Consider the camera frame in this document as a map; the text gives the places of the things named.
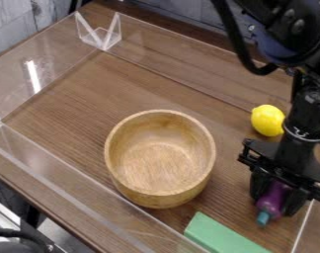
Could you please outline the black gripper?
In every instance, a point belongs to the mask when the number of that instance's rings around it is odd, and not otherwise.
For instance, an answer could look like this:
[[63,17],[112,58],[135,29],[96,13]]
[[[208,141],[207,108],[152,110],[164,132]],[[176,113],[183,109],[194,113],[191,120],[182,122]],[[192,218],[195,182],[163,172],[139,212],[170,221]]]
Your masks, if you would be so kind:
[[238,161],[251,171],[250,196],[256,201],[272,181],[290,187],[283,215],[292,216],[306,201],[320,202],[320,162],[314,148],[320,143],[320,125],[282,125],[279,142],[243,139]]

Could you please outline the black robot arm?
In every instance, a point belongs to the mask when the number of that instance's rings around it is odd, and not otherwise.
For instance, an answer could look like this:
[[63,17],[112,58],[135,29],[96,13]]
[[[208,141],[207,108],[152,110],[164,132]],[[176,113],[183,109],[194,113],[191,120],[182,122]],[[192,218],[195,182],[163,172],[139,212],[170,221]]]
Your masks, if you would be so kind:
[[286,187],[280,213],[294,215],[306,202],[320,201],[320,0],[235,0],[255,26],[254,36],[268,60],[254,66],[243,50],[242,64],[258,75],[276,68],[294,70],[291,107],[278,142],[243,140],[239,161],[250,167],[250,194],[266,196],[275,184]]

